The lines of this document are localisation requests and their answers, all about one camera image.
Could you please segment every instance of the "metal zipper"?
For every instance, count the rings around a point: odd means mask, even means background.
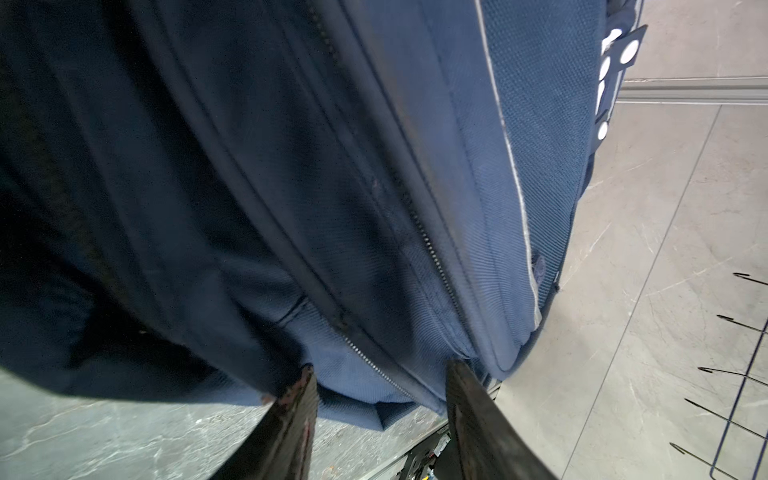
[[[336,68],[340,68],[339,54],[336,51],[336,49],[333,47],[333,44],[330,38],[328,37],[328,34],[326,33],[325,28],[323,27],[323,24],[320,22],[320,16],[317,13],[317,10],[315,9],[315,7],[312,5],[311,2],[307,2],[306,5],[310,13],[310,19],[312,20],[312,23],[315,25],[315,28],[317,29],[320,35],[320,38],[323,40],[323,43],[326,45],[328,49],[328,53],[330,54],[331,59],[333,60],[333,66]],[[349,339],[347,335],[343,333],[341,333],[341,335],[344,338],[344,341],[346,342],[346,344],[349,346],[349,348],[352,349],[352,351],[356,353],[357,356],[359,356],[363,360],[363,362],[365,362],[369,367],[371,367],[373,371],[378,373],[384,380],[386,380],[390,385],[395,387],[403,395],[415,401],[415,399],[413,398],[413,395],[411,395],[406,389],[398,385],[398,383],[392,380],[392,378],[389,375],[384,373],[370,358],[368,358],[368,356],[365,353],[362,352],[362,350],[360,350],[360,348],[358,348],[357,345],[355,345],[355,343],[351,339]]]
[[[352,343],[352,340],[350,340],[348,336],[346,335],[342,335],[342,336],[344,337],[344,341],[346,342],[346,344],[349,345],[349,348],[351,348],[355,353],[357,353],[357,355],[363,360],[363,362],[367,363],[369,367],[371,367],[374,371],[376,371],[376,373],[381,375],[381,377],[384,378],[384,380],[386,380],[393,387],[398,389],[403,395],[415,401],[413,396],[410,393],[408,393],[406,389],[398,385],[397,382],[395,382],[395,380],[392,380],[392,378],[390,378],[389,375],[384,373],[378,366],[376,366],[376,364],[370,358],[368,358],[365,353],[363,353],[359,348],[357,348],[357,345]]]
[[[325,31],[325,28],[323,27],[323,23],[320,20],[319,13],[312,5],[312,2],[307,2],[307,8],[310,14],[310,19],[312,20],[312,23],[315,25],[315,28],[317,29],[320,38],[323,40],[323,43],[325,44],[326,48],[328,49],[328,53],[331,56],[331,59],[333,60],[333,64],[336,68],[341,68],[341,64],[339,62],[339,53],[338,51],[333,47],[333,43],[331,42],[330,37]],[[445,270],[442,267],[442,262],[440,261],[437,252],[435,251],[434,246],[432,245],[432,240],[429,238],[429,235],[426,233],[426,230],[424,228],[424,225],[422,224],[422,221],[419,219],[419,216],[416,214],[415,208],[413,207],[413,201],[411,200],[411,197],[408,195],[407,190],[405,189],[405,186],[402,184],[399,176],[396,174],[396,172],[392,169],[391,165],[387,165],[387,169],[390,172],[390,175],[392,176],[392,179],[394,180],[396,187],[398,189],[398,192],[400,192],[401,198],[404,200],[406,204],[406,209],[409,213],[409,216],[413,220],[413,223],[416,226],[416,229],[418,230],[419,234],[422,237],[422,241],[424,242],[427,251],[429,252],[430,258],[432,258],[432,263],[435,265],[435,268],[437,269],[438,275],[440,276],[440,280],[442,281],[443,286],[445,287],[445,291],[448,293],[449,298],[451,299],[451,304],[453,305],[456,314],[458,316],[459,322],[462,325],[466,325],[465,321],[465,315],[463,313],[463,310],[460,308],[458,304],[458,300],[456,299],[455,291],[453,290],[453,286],[451,285],[448,276],[445,274]],[[370,358],[366,356],[365,353],[363,353],[360,348],[355,345],[352,340],[349,339],[348,336],[343,335],[344,341],[346,344],[351,348],[368,366],[370,366],[376,373],[378,373],[381,377],[384,378],[387,382],[389,382],[392,386],[394,386],[396,389],[398,389],[400,392],[405,394],[411,399],[414,399],[413,396],[408,393],[404,388],[402,388],[400,385],[398,385],[392,378],[390,378],[386,373],[384,373]]]

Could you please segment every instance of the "zipper teeth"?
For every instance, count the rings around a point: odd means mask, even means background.
[[[326,48],[328,49],[328,53],[331,56],[331,59],[333,60],[333,64],[336,68],[341,69],[342,65],[339,61],[339,52],[333,47],[333,42],[331,41],[330,37],[326,33],[326,29],[323,27],[323,21],[318,13],[318,11],[315,9],[314,5],[312,4],[311,0],[309,0],[307,3],[307,9],[310,14],[310,20],[314,24],[315,28],[317,29],[320,38],[323,40],[323,43],[325,44]],[[396,187],[398,191],[401,193],[402,199],[405,201],[406,208],[408,210],[409,216],[413,220],[416,229],[419,231],[419,234],[422,236],[422,240],[424,241],[425,246],[427,247],[427,251],[429,252],[429,256],[432,258],[432,262],[435,265],[435,268],[438,271],[438,274],[440,275],[440,280],[442,281],[443,286],[445,287],[445,291],[448,293],[451,304],[453,305],[456,314],[459,317],[459,320],[463,323],[465,323],[465,317],[463,314],[463,310],[459,307],[458,300],[456,299],[455,292],[453,290],[453,287],[451,283],[448,280],[448,276],[445,274],[445,271],[442,268],[442,262],[440,262],[439,257],[437,256],[437,252],[435,251],[435,248],[432,246],[432,241],[429,238],[429,235],[427,235],[426,230],[424,226],[422,225],[422,221],[419,219],[419,216],[416,214],[416,211],[413,207],[413,200],[411,199],[410,195],[408,195],[408,191],[406,190],[405,186],[402,184],[399,175],[394,171],[391,165],[388,165],[388,170],[390,174],[392,175],[392,179],[395,181]],[[413,396],[408,393],[404,388],[402,388],[400,385],[395,383],[394,380],[392,380],[386,373],[384,373],[370,358],[366,356],[365,353],[363,353],[357,345],[355,345],[352,340],[349,339],[349,337],[344,336],[344,340],[346,341],[346,344],[354,350],[355,353],[366,363],[368,366],[370,366],[372,369],[376,371],[384,380],[392,384],[396,389],[398,389],[400,392],[402,392],[404,395],[408,396],[409,398],[413,399]]]
[[[328,34],[326,33],[325,28],[323,27],[323,23],[321,21],[321,18],[319,16],[319,13],[315,9],[314,5],[312,5],[312,2],[307,2],[307,9],[310,13],[310,20],[315,25],[315,28],[317,29],[320,38],[323,40],[323,44],[325,44],[328,53],[331,56],[331,59],[333,60],[333,66],[336,68],[341,68],[341,64],[339,63],[339,52],[333,47],[333,43],[331,42],[331,39],[329,38]],[[399,392],[401,392],[403,395],[407,396],[410,399],[413,399],[413,395],[411,395],[406,389],[402,388],[400,385],[398,385],[392,378],[389,377],[386,373],[384,373],[368,356],[360,350],[357,345],[355,345],[352,340],[349,339],[348,336],[343,335],[344,341],[349,346],[350,349],[352,349],[357,356],[359,356],[363,362],[365,362],[369,367],[371,367],[376,373],[378,373],[384,380],[386,380],[390,385],[395,387]]]
[[[358,355],[358,356],[359,356],[359,357],[360,357],[360,358],[361,358],[361,359],[362,359],[362,360],[363,360],[365,363],[367,363],[369,367],[371,367],[372,369],[374,369],[374,370],[376,371],[376,373],[378,373],[379,375],[381,375],[381,377],[382,377],[382,378],[384,378],[384,380],[386,380],[387,382],[391,383],[393,387],[395,387],[396,389],[398,389],[400,392],[402,392],[402,393],[403,393],[404,395],[406,395],[408,398],[410,398],[410,399],[413,399],[413,396],[412,396],[410,393],[408,393],[408,392],[407,392],[407,391],[406,391],[404,388],[402,388],[400,385],[398,385],[397,383],[395,383],[395,381],[394,381],[394,380],[392,380],[391,378],[389,378],[389,375],[387,375],[386,373],[384,373],[384,372],[383,372],[383,371],[382,371],[382,370],[381,370],[381,369],[380,369],[378,366],[376,366],[376,364],[375,364],[373,361],[371,361],[371,359],[370,359],[370,358],[368,358],[368,357],[366,356],[366,354],[365,354],[365,353],[363,353],[362,351],[360,351],[360,349],[359,349],[359,348],[357,348],[357,345],[355,345],[354,343],[352,343],[352,340],[350,340],[350,339],[349,339],[349,337],[347,337],[347,336],[344,336],[344,341],[346,342],[346,344],[347,344],[347,345],[349,345],[349,348],[351,348],[352,350],[354,350],[354,351],[355,351],[355,353],[357,353],[357,355]]]
[[[440,280],[442,280],[442,285],[445,287],[445,291],[448,292],[448,296],[451,298],[451,303],[453,304],[453,308],[456,310],[456,315],[458,315],[459,319],[462,321],[462,323],[464,323],[465,318],[461,308],[458,306],[458,300],[456,299],[456,294],[453,291],[453,286],[451,285],[451,282],[449,282],[448,276],[445,275],[445,271],[442,269],[442,262],[440,262],[440,259],[437,256],[437,252],[432,246],[432,241],[429,239],[429,235],[427,235],[427,232],[422,225],[422,221],[419,219],[419,217],[416,216],[416,213],[410,207],[409,212],[411,214],[411,218],[416,224],[416,229],[419,230],[419,233],[422,235],[422,240],[424,240],[427,251],[429,251],[429,256],[432,258],[432,262],[435,264],[435,268],[437,268],[438,274],[440,275]]]

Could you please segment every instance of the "white piping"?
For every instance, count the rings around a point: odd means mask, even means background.
[[[496,78],[493,76],[493,63],[491,61],[491,54],[488,51],[488,39],[485,37],[485,23],[483,22],[482,9],[480,7],[480,1],[475,0],[475,8],[478,13],[478,20],[480,21],[480,33],[482,35],[482,47],[485,52],[485,63],[488,65],[488,73],[491,76],[491,86],[493,87],[493,96],[496,100],[496,108],[498,110],[498,119],[502,123],[502,131],[504,133],[504,142],[507,145],[507,155],[509,156],[509,164],[512,166],[512,175],[515,177],[515,187],[518,191],[518,199],[520,200],[520,217],[522,219],[523,226],[523,238],[525,240],[525,262],[528,270],[528,281],[531,284],[531,291],[533,292],[533,316],[535,328],[538,328],[541,323],[541,312],[538,309],[538,284],[533,277],[533,264],[531,255],[531,235],[528,231],[528,214],[525,211],[525,199],[523,199],[523,190],[520,187],[520,178],[518,176],[518,169],[515,166],[515,159],[512,156],[512,147],[509,144],[509,138],[507,137],[507,126],[504,122],[504,114],[502,113],[502,102],[498,96],[498,89],[496,88]]]

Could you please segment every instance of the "metal floor strip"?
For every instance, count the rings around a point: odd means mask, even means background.
[[[768,77],[624,80],[617,103],[768,105]]]

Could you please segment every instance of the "gray marble floor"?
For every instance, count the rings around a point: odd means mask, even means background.
[[[641,23],[627,78],[768,76],[766,0],[645,0]]]
[[[0,370],[0,478],[202,480],[265,411],[69,399]],[[417,409],[386,432],[320,419],[310,478],[358,478],[440,423],[426,409]]]
[[[540,346],[497,398],[565,480],[706,478],[763,328],[768,108],[621,105],[581,202],[564,288]],[[768,379],[768,349],[755,378]],[[768,387],[747,381],[733,420],[765,435]],[[731,428],[717,465],[753,477],[763,441]],[[714,478],[726,478],[716,472]],[[768,467],[755,478],[768,478]]]

